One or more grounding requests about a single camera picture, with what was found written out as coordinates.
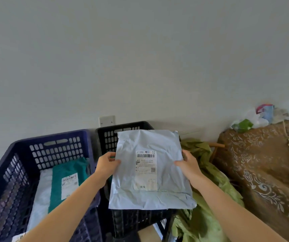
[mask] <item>wall outlet plate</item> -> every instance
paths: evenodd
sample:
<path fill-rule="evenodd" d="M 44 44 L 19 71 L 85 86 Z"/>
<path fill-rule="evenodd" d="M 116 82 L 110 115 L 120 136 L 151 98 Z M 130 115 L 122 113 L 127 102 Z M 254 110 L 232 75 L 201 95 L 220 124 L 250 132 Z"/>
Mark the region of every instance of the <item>wall outlet plate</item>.
<path fill-rule="evenodd" d="M 115 125 L 115 115 L 99 117 L 99 125 L 100 125 L 100 127 L 114 126 Z"/>

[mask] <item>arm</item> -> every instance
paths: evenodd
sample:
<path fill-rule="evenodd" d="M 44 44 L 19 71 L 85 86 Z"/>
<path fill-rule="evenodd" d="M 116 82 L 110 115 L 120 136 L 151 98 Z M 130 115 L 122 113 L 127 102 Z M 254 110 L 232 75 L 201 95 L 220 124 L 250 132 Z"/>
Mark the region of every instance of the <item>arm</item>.
<path fill-rule="evenodd" d="M 268 225 L 233 201 L 199 169 L 197 160 L 183 150 L 184 161 L 175 161 L 191 185 L 197 189 L 211 208 L 224 232 L 232 242 L 286 242 Z"/>
<path fill-rule="evenodd" d="M 114 152 L 101 156 L 94 174 L 29 231 L 20 242 L 68 242 L 96 193 L 120 164 L 121 161 L 110 158 L 113 156 Z"/>

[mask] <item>hand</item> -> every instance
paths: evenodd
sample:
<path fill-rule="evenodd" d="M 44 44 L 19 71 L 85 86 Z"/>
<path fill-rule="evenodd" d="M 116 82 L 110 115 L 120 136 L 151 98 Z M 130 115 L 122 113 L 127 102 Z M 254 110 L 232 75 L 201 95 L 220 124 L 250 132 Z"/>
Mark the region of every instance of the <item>hand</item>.
<path fill-rule="evenodd" d="M 102 155 L 96 166 L 95 173 L 98 175 L 103 181 L 105 185 L 106 180 L 115 172 L 116 168 L 121 163 L 120 160 L 115 160 L 115 152 L 107 152 L 106 154 Z"/>
<path fill-rule="evenodd" d="M 203 176 L 199 169 L 196 158 L 188 150 L 182 150 L 184 160 L 174 161 L 174 164 L 182 170 L 183 174 L 189 179 L 191 185 L 194 187 L 197 177 Z"/>

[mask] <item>barcode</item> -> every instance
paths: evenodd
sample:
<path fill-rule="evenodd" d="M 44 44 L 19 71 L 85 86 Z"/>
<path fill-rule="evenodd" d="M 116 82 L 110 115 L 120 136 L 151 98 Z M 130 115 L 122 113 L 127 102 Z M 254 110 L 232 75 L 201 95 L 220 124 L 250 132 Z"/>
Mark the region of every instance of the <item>barcode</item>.
<path fill-rule="evenodd" d="M 154 158 L 154 154 L 138 154 L 137 157 L 139 158 Z"/>

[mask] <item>light blue mailer bag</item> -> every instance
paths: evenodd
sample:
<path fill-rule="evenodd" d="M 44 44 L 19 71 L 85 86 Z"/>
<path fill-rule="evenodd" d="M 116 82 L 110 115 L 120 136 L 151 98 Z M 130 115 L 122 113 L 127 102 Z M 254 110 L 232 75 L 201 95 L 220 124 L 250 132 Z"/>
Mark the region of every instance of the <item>light blue mailer bag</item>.
<path fill-rule="evenodd" d="M 196 202 L 188 179 L 175 160 L 182 160 L 178 132 L 118 132 L 109 209 L 193 209 Z"/>

